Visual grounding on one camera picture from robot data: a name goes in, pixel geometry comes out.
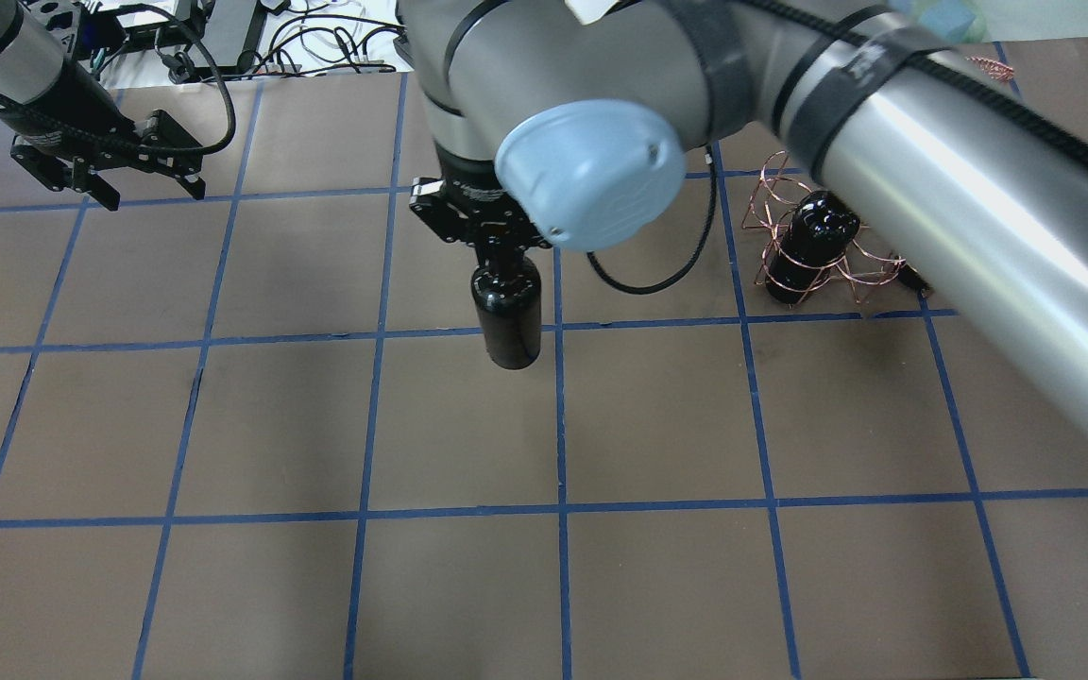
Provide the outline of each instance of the cable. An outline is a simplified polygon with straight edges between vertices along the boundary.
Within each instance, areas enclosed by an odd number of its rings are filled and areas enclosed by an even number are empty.
[[[868,41],[867,36],[863,34],[842,29],[842,27],[816,16],[816,14],[791,8],[790,4],[779,3],[777,0],[734,0],[734,2],[768,12],[780,18],[786,18],[786,21],[795,23],[795,25],[802,25],[807,27],[807,29],[824,34],[828,38],[850,44],[852,47],[863,47]],[[1053,124],[1052,121],[1040,116],[1039,113],[1030,111],[1024,104],[1015,102],[1015,100],[1000,94],[1000,91],[990,89],[984,83],[973,81],[970,76],[944,66],[925,54],[912,57],[907,64],[910,64],[911,69],[918,70],[918,72],[931,76],[936,81],[944,83],[944,85],[955,87],[955,89],[959,89],[964,95],[984,104],[989,111],[993,111],[998,115],[1010,120],[1012,124],[1027,131],[1033,137],[1040,139],[1040,141],[1052,147],[1055,151],[1061,152],[1066,158],[1088,169],[1088,144],[1075,137],[1075,135],[1066,133]]]
[[[704,245],[707,245],[707,237],[713,233],[713,221],[716,220],[719,174],[716,172],[716,161],[713,159],[712,147],[704,147],[704,159],[707,160],[708,171],[707,219],[704,220],[704,232],[700,234],[695,251],[691,254],[691,258],[687,260],[687,263],[675,272],[673,275],[670,275],[669,279],[660,283],[638,287],[638,285],[619,283],[613,275],[607,274],[607,270],[604,269],[604,265],[602,265],[602,262],[598,261],[598,258],[594,254],[586,254],[586,261],[591,263],[591,269],[595,270],[595,274],[598,275],[602,283],[610,285],[610,287],[618,289],[620,293],[627,293],[629,296],[652,296],[654,293],[660,293],[663,289],[669,288],[670,285],[679,283],[679,281],[682,281],[684,276],[691,273],[691,269],[695,268],[695,262],[698,262],[700,256],[704,252]]]
[[[166,17],[170,22],[174,22],[178,29],[183,30],[187,39],[195,45],[197,50],[202,53],[203,59],[208,61],[208,69],[212,72],[212,77],[217,78],[217,89],[220,90],[221,99],[225,102],[225,135],[220,140],[209,144],[208,147],[150,147],[147,144],[134,144],[125,139],[119,139],[115,137],[104,137],[102,134],[88,133],[88,131],[75,127],[74,125],[66,124],[64,121],[57,120],[52,116],[47,115],[36,111],[32,107],[27,107],[25,103],[18,103],[16,100],[1,94],[0,91],[0,107],[3,107],[7,111],[22,113],[39,122],[42,125],[49,125],[60,133],[70,135],[75,139],[86,141],[88,144],[96,144],[96,146],[103,147],[103,149],[111,149],[120,151],[122,153],[128,154],[151,154],[151,156],[208,156],[211,153],[217,153],[217,151],[224,150],[225,147],[230,146],[233,141],[234,134],[237,134],[237,111],[233,108],[233,99],[230,97],[230,90],[225,86],[225,82],[221,81],[221,70],[217,66],[217,62],[212,59],[211,53],[205,48],[205,44],[199,41],[196,34],[190,30],[181,18],[174,16],[174,14],[166,12],[162,8],[154,8],[151,4],[126,4],[124,8],[118,9],[115,13],[119,16],[126,16],[126,14],[135,14],[138,12],[157,12]]]

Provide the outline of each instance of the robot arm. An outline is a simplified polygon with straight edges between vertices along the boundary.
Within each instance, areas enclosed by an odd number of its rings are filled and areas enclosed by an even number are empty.
[[[203,149],[195,137],[164,111],[139,124],[126,118],[17,0],[0,0],[0,95],[23,104],[0,108],[0,119],[17,134],[11,158],[48,189],[85,193],[116,210],[120,194],[98,172],[133,168],[170,176],[191,197],[205,197],[199,169],[207,151],[195,152]],[[143,143],[189,151],[144,152]]]
[[[1088,163],[890,67],[938,46],[882,4],[787,3],[863,47],[757,4],[648,0],[593,25],[562,0],[401,12],[441,160],[493,161],[553,245],[631,236],[677,193],[683,150],[762,121],[1088,432]]]

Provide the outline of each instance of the blue object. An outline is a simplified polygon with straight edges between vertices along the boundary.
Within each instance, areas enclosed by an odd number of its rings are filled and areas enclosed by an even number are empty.
[[[675,128],[653,109],[588,99],[515,127],[495,172],[549,244],[589,254],[657,219],[682,188],[687,162]]]
[[[920,25],[928,27],[929,30],[935,32],[940,38],[951,44],[963,42],[972,23],[976,21],[976,12],[964,4],[963,0],[941,0],[918,17]]]

